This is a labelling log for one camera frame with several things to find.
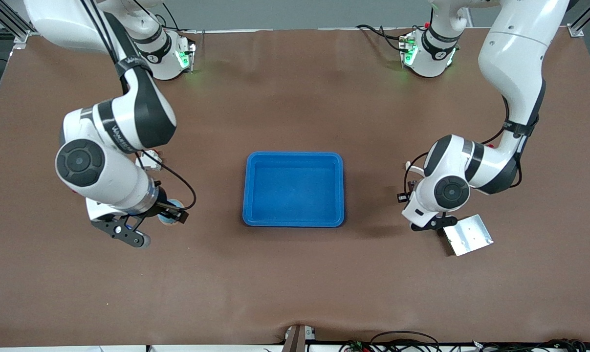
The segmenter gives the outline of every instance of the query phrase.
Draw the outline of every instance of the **metal frame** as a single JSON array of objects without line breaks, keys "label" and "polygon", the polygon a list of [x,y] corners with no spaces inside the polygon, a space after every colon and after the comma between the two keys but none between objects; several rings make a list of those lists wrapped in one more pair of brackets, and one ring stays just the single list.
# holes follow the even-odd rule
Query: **metal frame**
[{"label": "metal frame", "polygon": [[588,7],[584,13],[579,16],[575,22],[568,23],[567,28],[569,30],[569,34],[573,38],[579,38],[584,36],[584,31],[582,31],[583,27],[586,26],[586,23],[590,21],[590,7]]},{"label": "metal frame", "polygon": [[0,0],[0,23],[10,33],[15,34],[16,43],[25,43],[27,37],[36,30],[25,22],[4,0]]}]

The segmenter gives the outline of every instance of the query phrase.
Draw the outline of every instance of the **blue tray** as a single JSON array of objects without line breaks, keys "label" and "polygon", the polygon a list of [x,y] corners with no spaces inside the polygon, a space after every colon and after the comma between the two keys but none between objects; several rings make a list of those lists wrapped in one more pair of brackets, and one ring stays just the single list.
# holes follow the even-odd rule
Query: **blue tray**
[{"label": "blue tray", "polygon": [[247,225],[337,227],[344,218],[338,154],[255,152],[247,159],[243,201]]}]

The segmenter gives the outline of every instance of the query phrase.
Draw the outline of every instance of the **silver metal bracket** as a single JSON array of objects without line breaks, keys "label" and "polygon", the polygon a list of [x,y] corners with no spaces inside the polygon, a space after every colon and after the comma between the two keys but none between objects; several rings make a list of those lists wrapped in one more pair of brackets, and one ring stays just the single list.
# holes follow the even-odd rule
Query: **silver metal bracket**
[{"label": "silver metal bracket", "polygon": [[28,32],[35,32],[35,29],[8,6],[4,0],[0,0],[0,23],[23,43],[27,40]]},{"label": "silver metal bracket", "polygon": [[443,230],[456,256],[473,252],[494,242],[479,215],[462,219],[456,225],[444,227]]},{"label": "silver metal bracket", "polygon": [[31,31],[28,30],[26,31],[25,38],[15,37],[15,40],[13,41],[13,43],[15,43],[15,46],[13,46],[13,50],[25,49],[25,46],[27,45],[27,38],[29,38],[29,36],[31,35]]},{"label": "silver metal bracket", "polygon": [[570,26],[570,23],[567,23],[567,29],[569,30],[571,38],[581,38],[584,36],[584,31],[581,28],[575,30],[573,27]]}]

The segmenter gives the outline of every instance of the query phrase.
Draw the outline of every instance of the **metal plate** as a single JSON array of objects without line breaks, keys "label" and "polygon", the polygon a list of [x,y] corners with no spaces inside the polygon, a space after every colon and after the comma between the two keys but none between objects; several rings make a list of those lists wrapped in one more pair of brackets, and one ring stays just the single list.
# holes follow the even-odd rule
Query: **metal plate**
[{"label": "metal plate", "polygon": [[493,243],[479,215],[462,219],[454,226],[444,227],[444,231],[456,256],[462,256]]}]

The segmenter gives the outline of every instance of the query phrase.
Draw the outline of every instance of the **black band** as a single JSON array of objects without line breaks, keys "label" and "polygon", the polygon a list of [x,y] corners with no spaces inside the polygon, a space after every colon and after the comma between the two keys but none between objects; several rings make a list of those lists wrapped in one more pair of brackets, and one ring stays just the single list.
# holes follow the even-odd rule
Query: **black band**
[{"label": "black band", "polygon": [[484,157],[484,145],[477,142],[473,142],[473,145],[475,146],[475,150],[473,151],[471,162],[469,162],[469,167],[467,167],[466,171],[464,172],[467,182],[471,182],[473,176],[475,176],[475,174],[478,172],[478,168],[480,167],[482,158]]},{"label": "black band", "polygon": [[148,53],[147,51],[142,51],[141,49],[139,49],[138,51],[140,51],[141,55],[143,55],[143,56],[145,56],[145,58],[147,58],[148,62],[161,63],[162,58],[165,57],[165,55],[171,49],[172,43],[173,43],[173,41],[171,40],[171,37],[167,35],[167,41],[160,49],[158,49],[156,51],[152,51],[151,53]]},{"label": "black band", "polygon": [[127,58],[120,60],[116,63],[116,65],[114,65],[114,69],[116,69],[116,74],[118,74],[118,76],[121,77],[128,70],[133,69],[137,66],[142,67],[145,71],[148,71],[149,73],[152,72],[152,69],[149,68],[149,65],[147,64],[145,59],[139,56],[128,56]]},{"label": "black band", "polygon": [[423,48],[425,49],[425,51],[430,53],[432,59],[436,61],[444,60],[455,49],[455,46],[448,47],[447,49],[442,49],[440,47],[434,46],[427,39],[426,33],[423,33],[423,35],[421,36],[421,42],[423,44]]},{"label": "black band", "polygon": [[540,116],[536,115],[536,120],[534,120],[534,123],[532,123],[531,125],[521,125],[520,123],[505,120],[505,122],[503,123],[503,129],[514,133],[514,136],[516,136],[517,138],[519,136],[530,137],[532,132],[534,132],[534,127],[536,127],[539,118]]},{"label": "black band", "polygon": [[436,33],[436,32],[434,31],[434,29],[433,29],[431,26],[429,26],[429,28],[427,29],[427,31],[429,31],[429,33],[432,35],[432,37],[433,37],[435,40],[438,40],[438,41],[440,41],[440,42],[444,42],[444,43],[453,43],[453,42],[457,42],[457,41],[458,41],[458,39],[460,39],[460,37],[462,36],[462,34],[460,34],[460,35],[459,35],[459,36],[457,36],[457,37],[453,37],[453,38],[447,38],[447,37],[444,37],[444,36],[442,36],[442,35],[440,35],[440,34]]},{"label": "black band", "polygon": [[121,132],[119,125],[117,125],[114,115],[112,113],[112,99],[101,102],[97,105],[100,113],[101,123],[114,144],[125,154],[132,154],[137,149],[131,146],[127,138]]},{"label": "black band", "polygon": [[156,33],[154,33],[154,35],[150,36],[149,38],[145,38],[145,39],[137,39],[134,37],[131,37],[131,38],[134,41],[134,43],[136,43],[136,44],[149,44],[149,43],[156,42],[156,40],[160,37],[160,34],[162,34],[162,26],[159,26],[158,31],[156,31]]}]

